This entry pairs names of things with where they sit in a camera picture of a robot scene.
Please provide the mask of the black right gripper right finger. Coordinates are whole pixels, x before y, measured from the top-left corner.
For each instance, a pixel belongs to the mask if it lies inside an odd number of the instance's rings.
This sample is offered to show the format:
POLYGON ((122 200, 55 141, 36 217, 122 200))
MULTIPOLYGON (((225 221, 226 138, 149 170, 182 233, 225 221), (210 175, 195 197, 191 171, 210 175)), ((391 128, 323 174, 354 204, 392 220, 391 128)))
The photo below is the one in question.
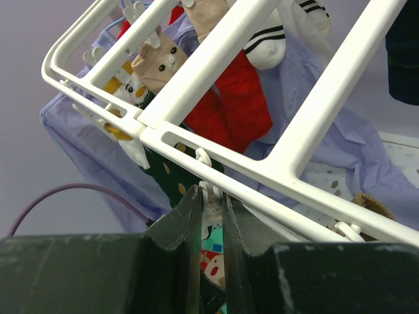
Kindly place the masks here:
POLYGON ((418 249, 290 242, 223 198, 229 313, 417 313, 418 249))

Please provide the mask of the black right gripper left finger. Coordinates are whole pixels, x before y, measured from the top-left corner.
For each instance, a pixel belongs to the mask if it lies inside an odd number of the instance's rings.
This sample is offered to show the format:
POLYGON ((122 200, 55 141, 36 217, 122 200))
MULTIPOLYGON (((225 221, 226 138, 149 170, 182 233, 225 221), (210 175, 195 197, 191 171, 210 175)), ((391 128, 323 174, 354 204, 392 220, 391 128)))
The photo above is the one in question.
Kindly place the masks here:
POLYGON ((2 313, 199 313, 202 191, 141 234, 1 241, 2 313))

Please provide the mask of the white clip sock hanger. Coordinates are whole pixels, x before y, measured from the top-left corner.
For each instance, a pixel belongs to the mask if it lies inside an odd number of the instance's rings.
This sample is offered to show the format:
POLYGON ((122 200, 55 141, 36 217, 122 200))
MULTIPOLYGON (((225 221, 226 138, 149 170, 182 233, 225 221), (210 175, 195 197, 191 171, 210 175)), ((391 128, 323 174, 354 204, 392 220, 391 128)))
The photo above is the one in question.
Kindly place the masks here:
POLYGON ((311 240, 418 244, 418 184, 395 165, 373 123, 347 101, 358 75, 340 79, 334 51, 304 22, 252 19, 249 1, 127 1, 131 22, 104 30, 66 69, 115 6, 95 1, 56 41, 41 75, 59 90, 42 111, 47 132, 90 184, 128 200, 108 203, 128 231, 143 231, 206 183, 265 220, 311 240))

